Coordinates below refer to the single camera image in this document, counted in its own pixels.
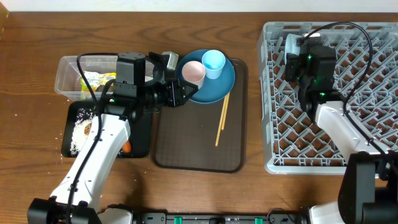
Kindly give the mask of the light blue bowl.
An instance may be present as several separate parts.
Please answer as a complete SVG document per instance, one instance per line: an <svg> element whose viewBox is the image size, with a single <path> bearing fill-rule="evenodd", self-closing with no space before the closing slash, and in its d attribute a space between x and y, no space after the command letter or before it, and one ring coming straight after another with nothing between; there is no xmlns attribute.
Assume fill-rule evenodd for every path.
<svg viewBox="0 0 398 224"><path fill-rule="evenodd" d="M296 34L288 34L285 41L285 62L287 62L288 56L294 55L299 56L300 54L300 43L304 37L308 36L308 34L296 35Z"/></svg>

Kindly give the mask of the pink cup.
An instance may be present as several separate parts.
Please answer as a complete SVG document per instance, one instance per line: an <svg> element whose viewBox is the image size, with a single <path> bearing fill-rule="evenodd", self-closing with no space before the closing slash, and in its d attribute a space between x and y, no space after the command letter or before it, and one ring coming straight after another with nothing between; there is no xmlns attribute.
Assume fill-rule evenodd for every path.
<svg viewBox="0 0 398 224"><path fill-rule="evenodd" d="M205 80L206 70L201 62L189 61L182 67L183 78L200 89Z"/></svg>

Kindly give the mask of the light blue cup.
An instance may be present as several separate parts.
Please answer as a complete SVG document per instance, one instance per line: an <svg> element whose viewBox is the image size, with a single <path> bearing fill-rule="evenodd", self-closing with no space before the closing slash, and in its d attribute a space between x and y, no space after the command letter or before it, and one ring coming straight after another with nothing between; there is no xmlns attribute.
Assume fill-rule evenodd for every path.
<svg viewBox="0 0 398 224"><path fill-rule="evenodd" d="M226 57L219 50L208 50L203 54L201 62L205 68L206 77L214 80L221 75Z"/></svg>

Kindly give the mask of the wooden chopstick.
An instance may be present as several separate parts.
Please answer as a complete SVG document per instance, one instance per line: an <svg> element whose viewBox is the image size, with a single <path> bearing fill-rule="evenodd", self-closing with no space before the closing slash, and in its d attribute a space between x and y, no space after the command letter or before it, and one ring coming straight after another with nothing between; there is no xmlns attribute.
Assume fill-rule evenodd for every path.
<svg viewBox="0 0 398 224"><path fill-rule="evenodd" d="M221 127L222 127L222 123L223 123L224 111L225 111L225 108L226 108L227 98L228 98L228 95L226 95L224 97L224 101L223 101L223 107L222 107L222 110L221 110L221 117L220 117L220 121L219 121L217 135L216 135L216 142L215 142L215 146L216 147L218 147L218 142L219 142L219 138L220 138L220 132L221 132Z"/></svg>
<svg viewBox="0 0 398 224"><path fill-rule="evenodd" d="M226 115L227 115L227 111L228 111L229 96L230 96L230 93L228 93L225 96L225 98L224 98L223 117L222 117L222 122L221 122L221 130L224 130L224 126L225 126L225 122L226 122Z"/></svg>

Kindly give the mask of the yellow green snack wrapper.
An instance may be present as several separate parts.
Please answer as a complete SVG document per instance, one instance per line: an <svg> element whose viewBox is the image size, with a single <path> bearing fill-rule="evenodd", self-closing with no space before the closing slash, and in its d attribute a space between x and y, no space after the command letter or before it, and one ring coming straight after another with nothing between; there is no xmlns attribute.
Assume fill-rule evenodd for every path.
<svg viewBox="0 0 398 224"><path fill-rule="evenodd" d="M90 84L90 87L93 91L97 91L100 86L105 86L105 84L116 78L116 72L111 72L111 73L98 73L98 72L88 72L84 71L85 77L88 80L88 83ZM80 79L80 85L81 85L81 100L85 100L86 98L89 98L91 96L88 87L86 83L84 82L84 79Z"/></svg>

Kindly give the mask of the orange carrot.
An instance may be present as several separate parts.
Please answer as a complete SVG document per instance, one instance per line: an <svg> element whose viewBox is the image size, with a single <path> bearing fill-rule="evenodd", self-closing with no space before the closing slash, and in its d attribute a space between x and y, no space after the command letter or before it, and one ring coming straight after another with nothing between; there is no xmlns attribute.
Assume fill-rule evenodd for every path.
<svg viewBox="0 0 398 224"><path fill-rule="evenodd" d="M126 141L123 146L122 146L122 151L123 153L130 153L132 151L131 143L130 141Z"/></svg>

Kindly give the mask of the pile of white rice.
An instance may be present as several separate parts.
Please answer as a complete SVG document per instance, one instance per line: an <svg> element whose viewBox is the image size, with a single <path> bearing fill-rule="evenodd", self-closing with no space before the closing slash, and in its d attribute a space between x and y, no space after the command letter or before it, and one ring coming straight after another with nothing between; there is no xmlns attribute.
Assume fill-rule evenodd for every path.
<svg viewBox="0 0 398 224"><path fill-rule="evenodd" d="M92 123L95 112L92 109L81 108L76 115L73 126L72 140L70 143L70 155L76 157L82 150L88 136L85 136L84 129L88 123Z"/></svg>

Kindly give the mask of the brown mushroom piece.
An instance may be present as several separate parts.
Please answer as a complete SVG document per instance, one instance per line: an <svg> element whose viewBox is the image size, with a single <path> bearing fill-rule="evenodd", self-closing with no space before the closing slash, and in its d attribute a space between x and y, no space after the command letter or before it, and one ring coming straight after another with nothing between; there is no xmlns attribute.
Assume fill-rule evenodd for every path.
<svg viewBox="0 0 398 224"><path fill-rule="evenodd" d="M88 124L85 126L85 129L84 129L84 134L85 134L85 136L88 136L88 135L89 135L90 130L91 130L91 123L88 123Z"/></svg>

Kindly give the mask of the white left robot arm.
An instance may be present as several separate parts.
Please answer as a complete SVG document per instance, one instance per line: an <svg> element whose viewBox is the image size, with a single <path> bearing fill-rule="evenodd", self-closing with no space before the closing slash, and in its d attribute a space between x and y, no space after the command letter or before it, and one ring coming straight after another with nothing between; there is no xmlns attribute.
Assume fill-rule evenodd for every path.
<svg viewBox="0 0 398 224"><path fill-rule="evenodd" d="M99 212L101 193L120 149L131 135L131 124L144 109L184 105L197 91L195 84L174 73L178 55L173 52L148 55L116 54L116 78L97 98L90 92L96 114L86 143L60 185L48 199L33 199L29 223L134 223L134 212L124 205Z"/></svg>

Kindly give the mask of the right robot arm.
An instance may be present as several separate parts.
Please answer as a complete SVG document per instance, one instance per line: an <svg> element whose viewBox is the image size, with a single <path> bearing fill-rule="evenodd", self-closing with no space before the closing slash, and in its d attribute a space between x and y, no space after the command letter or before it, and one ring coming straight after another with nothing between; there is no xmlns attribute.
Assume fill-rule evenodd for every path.
<svg viewBox="0 0 398 224"><path fill-rule="evenodd" d="M338 199L308 210L307 223L397 223L397 153L375 140L333 88L336 53L321 37L289 34L285 74L300 107L347 163Z"/></svg>

